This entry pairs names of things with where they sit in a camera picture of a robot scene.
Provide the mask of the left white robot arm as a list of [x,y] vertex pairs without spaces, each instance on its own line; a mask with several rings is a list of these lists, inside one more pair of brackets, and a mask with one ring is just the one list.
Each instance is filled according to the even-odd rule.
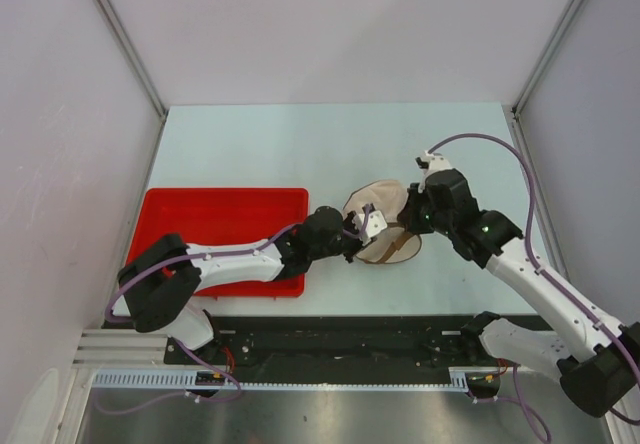
[[342,256],[351,260],[366,241],[370,207],[343,215],[323,206],[299,224],[249,244],[201,246],[186,243],[177,233],[166,234],[118,273],[117,299],[127,317],[113,305],[106,316],[129,322],[135,331],[161,331],[185,345],[197,362],[214,361],[221,351],[211,317],[191,300],[200,291],[245,281],[272,283],[306,274],[316,261]]

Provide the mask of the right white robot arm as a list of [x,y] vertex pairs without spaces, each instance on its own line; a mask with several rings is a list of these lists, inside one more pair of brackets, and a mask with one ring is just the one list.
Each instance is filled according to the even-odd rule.
[[539,260],[522,230],[483,210],[456,169],[427,173],[408,188],[400,223],[415,234],[438,233],[464,260],[519,294],[553,329],[548,340],[485,312],[461,340],[463,357],[484,365],[502,357],[558,382],[584,413],[602,417],[639,382],[639,325],[623,324]]

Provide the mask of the beige mesh laundry bag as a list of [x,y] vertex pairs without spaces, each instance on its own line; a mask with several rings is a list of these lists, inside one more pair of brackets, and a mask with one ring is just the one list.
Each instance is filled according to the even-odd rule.
[[365,205],[372,205],[386,222],[386,228],[374,237],[373,242],[355,255],[359,261],[370,265],[393,265],[417,256],[422,248],[421,237],[407,231],[398,221],[407,201],[407,188],[393,179],[374,181],[351,193],[343,206],[344,216],[351,211],[362,214]]

